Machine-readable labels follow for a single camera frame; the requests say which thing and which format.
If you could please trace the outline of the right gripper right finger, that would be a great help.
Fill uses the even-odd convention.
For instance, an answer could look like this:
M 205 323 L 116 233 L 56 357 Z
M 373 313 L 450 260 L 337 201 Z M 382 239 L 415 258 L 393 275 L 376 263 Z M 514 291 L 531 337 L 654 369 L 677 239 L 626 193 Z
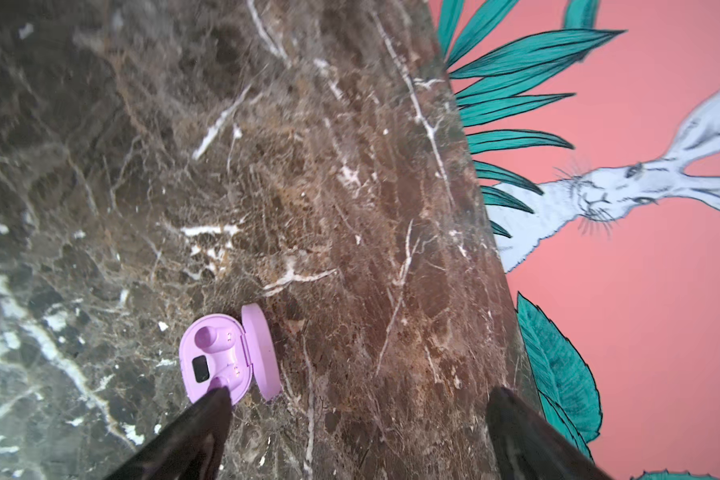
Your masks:
M 491 389 L 486 422 L 503 480 L 611 479 L 505 387 Z

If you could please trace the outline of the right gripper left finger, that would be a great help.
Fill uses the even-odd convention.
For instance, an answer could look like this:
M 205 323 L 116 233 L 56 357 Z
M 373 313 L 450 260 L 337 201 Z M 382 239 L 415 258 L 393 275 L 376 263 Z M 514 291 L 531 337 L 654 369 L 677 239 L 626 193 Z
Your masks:
M 110 479 L 215 479 L 231 418 L 229 389 L 212 389 L 127 460 Z

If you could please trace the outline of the purple earbuds charging case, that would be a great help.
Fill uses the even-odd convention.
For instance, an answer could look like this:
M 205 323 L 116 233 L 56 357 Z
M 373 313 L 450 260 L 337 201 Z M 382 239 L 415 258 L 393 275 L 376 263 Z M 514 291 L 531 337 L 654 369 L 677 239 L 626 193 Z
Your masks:
M 194 343 L 195 333 L 204 326 L 231 327 L 235 331 L 234 346 L 220 353 L 204 353 Z M 243 306 L 239 320 L 216 313 L 192 323 L 180 341 L 179 366 L 185 391 L 193 403 L 221 387 L 229 389 L 232 405 L 239 403 L 253 384 L 266 401 L 282 391 L 269 325 L 256 304 Z

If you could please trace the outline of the purple earbud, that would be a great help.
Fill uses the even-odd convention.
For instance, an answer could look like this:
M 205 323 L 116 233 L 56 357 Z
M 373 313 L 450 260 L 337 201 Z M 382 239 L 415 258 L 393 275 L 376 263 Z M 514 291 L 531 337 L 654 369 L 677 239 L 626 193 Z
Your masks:
M 195 345 L 206 354 L 230 350 L 234 341 L 235 331 L 231 327 L 204 326 L 194 337 Z

